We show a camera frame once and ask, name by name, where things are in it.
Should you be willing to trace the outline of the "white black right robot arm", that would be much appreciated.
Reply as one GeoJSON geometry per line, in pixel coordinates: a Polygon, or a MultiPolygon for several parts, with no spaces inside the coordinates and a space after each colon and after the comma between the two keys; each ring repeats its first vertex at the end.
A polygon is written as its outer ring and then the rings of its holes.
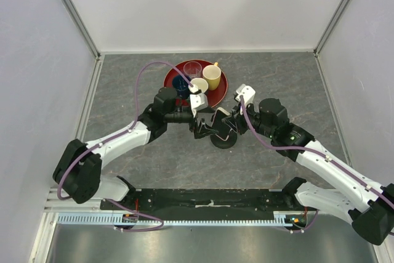
{"type": "Polygon", "coordinates": [[[381,245],[393,235],[393,184],[376,182],[328,151],[313,135],[290,122],[287,110],[278,99],[264,99],[255,110],[253,104],[240,102],[231,112],[219,108],[211,118],[219,137],[232,132],[251,131],[266,148],[313,171],[335,188],[329,192],[306,180],[295,178],[282,194],[283,205],[322,210],[348,222],[367,242],[381,245]]]}

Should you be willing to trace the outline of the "black smartphone pink case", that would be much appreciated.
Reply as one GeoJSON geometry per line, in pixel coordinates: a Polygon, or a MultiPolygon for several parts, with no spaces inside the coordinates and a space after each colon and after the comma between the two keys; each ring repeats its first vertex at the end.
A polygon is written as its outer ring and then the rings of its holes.
{"type": "Polygon", "coordinates": [[[211,135],[210,139],[212,141],[222,141],[228,142],[230,140],[236,139],[237,134],[235,130],[230,127],[227,123],[223,122],[223,119],[230,116],[230,113],[224,108],[219,107],[216,109],[214,115],[212,116],[212,128],[217,131],[216,134],[211,135]]]}

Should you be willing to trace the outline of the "black phone stand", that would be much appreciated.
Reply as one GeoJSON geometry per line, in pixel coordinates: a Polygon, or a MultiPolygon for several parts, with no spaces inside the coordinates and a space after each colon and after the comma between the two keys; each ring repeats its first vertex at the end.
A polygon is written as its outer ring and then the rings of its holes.
{"type": "Polygon", "coordinates": [[[211,135],[210,140],[213,144],[213,146],[219,148],[219,149],[229,149],[235,145],[237,142],[238,136],[237,135],[232,135],[228,136],[227,140],[222,140],[219,138],[217,135],[211,135]]]}

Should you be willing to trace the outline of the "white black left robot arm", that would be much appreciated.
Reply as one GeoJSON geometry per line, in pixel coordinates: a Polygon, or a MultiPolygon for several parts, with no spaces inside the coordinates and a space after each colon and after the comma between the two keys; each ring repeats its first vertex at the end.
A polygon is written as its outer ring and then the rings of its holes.
{"type": "Polygon", "coordinates": [[[162,87],[153,102],[122,129],[89,142],[72,140],[52,175],[58,192],[77,204],[90,199],[112,199],[121,209],[130,209],[135,203],[133,186],[122,177],[109,178],[102,169],[119,156],[156,140],[167,131],[169,123],[187,124],[194,137],[201,139],[216,133],[198,113],[212,113],[206,95],[193,87],[188,105],[178,105],[177,91],[162,87]]]}

